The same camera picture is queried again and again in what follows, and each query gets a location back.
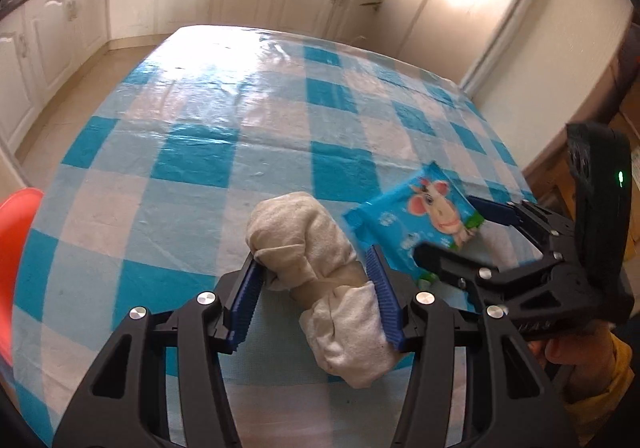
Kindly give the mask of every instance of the table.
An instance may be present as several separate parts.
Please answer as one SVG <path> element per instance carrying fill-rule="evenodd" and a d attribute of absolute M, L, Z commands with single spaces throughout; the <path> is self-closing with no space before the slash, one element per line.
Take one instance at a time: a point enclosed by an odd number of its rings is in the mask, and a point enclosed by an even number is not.
<path fill-rule="evenodd" d="M 178 30 L 91 117 L 34 220 L 14 306 L 27 422 L 51 443 L 130 308 L 177 308 L 239 269 L 260 200 L 306 190 L 344 227 L 347 209 L 432 160 L 467 194 L 532 198 L 498 136 L 446 80 L 291 34 Z M 481 235 L 498 265 L 532 258 L 511 230 L 487 223 Z M 221 356 L 244 446 L 388 447 L 410 360 L 353 390 L 318 368 L 299 314 L 287 294 L 263 291 L 247 341 Z M 453 436 L 464 392 L 458 354 Z M 167 361 L 172 440 L 184 443 L 175 352 Z"/>

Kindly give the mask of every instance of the white cloth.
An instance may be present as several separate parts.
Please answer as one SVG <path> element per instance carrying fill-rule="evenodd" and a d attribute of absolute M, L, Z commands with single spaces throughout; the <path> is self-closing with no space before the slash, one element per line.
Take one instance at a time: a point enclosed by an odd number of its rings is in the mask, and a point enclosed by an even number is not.
<path fill-rule="evenodd" d="M 342 286 L 300 316 L 319 367 L 353 388 L 366 388 L 396 366 L 402 354 L 386 341 L 373 282 Z"/>
<path fill-rule="evenodd" d="M 259 203 L 246 243 L 273 272 L 266 287 L 289 289 L 306 309 L 300 326 L 320 368 L 365 388 L 396 365 L 401 355 L 386 341 L 374 285 L 316 199 L 296 192 Z"/>
<path fill-rule="evenodd" d="M 246 243 L 255 259 L 273 271 L 266 281 L 271 290 L 334 277 L 353 286 L 367 281 L 349 239 L 324 206 L 305 192 L 258 203 L 249 216 Z M 353 262 L 357 264 L 340 269 Z"/>

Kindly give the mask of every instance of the red chair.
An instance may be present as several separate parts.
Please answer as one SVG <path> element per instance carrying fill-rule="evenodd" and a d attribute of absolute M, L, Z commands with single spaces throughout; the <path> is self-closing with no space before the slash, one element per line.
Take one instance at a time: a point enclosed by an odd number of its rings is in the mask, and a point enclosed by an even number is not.
<path fill-rule="evenodd" d="M 12 366 L 11 314 L 15 279 L 27 234 L 44 194 L 23 188 L 0 204 L 0 356 Z"/>

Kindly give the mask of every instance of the floor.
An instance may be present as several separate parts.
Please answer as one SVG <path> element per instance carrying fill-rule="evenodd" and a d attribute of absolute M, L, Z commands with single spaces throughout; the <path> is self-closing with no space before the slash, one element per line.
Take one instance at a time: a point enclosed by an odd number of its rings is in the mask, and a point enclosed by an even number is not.
<path fill-rule="evenodd" d="M 154 46 L 108 51 L 52 111 L 27 152 L 22 169 L 32 185 L 47 190 L 58 164 L 96 108 Z"/>

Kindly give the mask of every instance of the blue and white tablecloth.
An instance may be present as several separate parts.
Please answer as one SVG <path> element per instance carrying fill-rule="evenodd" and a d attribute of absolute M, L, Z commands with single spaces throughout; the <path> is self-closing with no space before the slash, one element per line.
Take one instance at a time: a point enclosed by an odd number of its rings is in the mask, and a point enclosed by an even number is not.
<path fill-rule="evenodd" d="M 467 194 L 532 197 L 498 136 L 446 80 L 323 40 L 177 31 L 88 121 L 33 223 L 14 306 L 22 414 L 50 444 L 131 307 L 177 308 L 241 267 L 257 202 L 306 190 L 344 226 L 347 209 L 432 160 Z M 482 236 L 498 265 L 532 258 L 500 226 L 486 224 Z M 263 291 L 247 341 L 221 356 L 243 445 L 388 447 L 409 361 L 353 390 L 318 368 L 299 314 L 287 294 Z M 176 373 L 170 352 L 172 439 L 184 442 Z"/>

